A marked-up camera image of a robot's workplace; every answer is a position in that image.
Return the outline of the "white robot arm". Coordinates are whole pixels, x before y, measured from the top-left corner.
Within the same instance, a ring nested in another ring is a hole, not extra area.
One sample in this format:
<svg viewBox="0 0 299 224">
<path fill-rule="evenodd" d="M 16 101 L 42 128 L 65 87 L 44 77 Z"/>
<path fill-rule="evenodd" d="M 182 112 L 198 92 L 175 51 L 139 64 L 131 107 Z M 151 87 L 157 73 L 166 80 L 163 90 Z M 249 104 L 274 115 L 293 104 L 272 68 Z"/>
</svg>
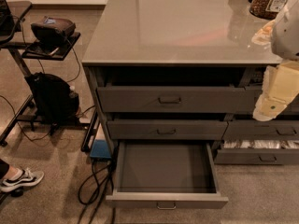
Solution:
<svg viewBox="0 0 299 224">
<path fill-rule="evenodd" d="M 299 0 L 288 0 L 274 20 L 251 39 L 257 45 L 271 45 L 282 59 L 276 67 L 267 66 L 262 94 L 253 111 L 258 121 L 275 119 L 299 94 Z"/>
</svg>

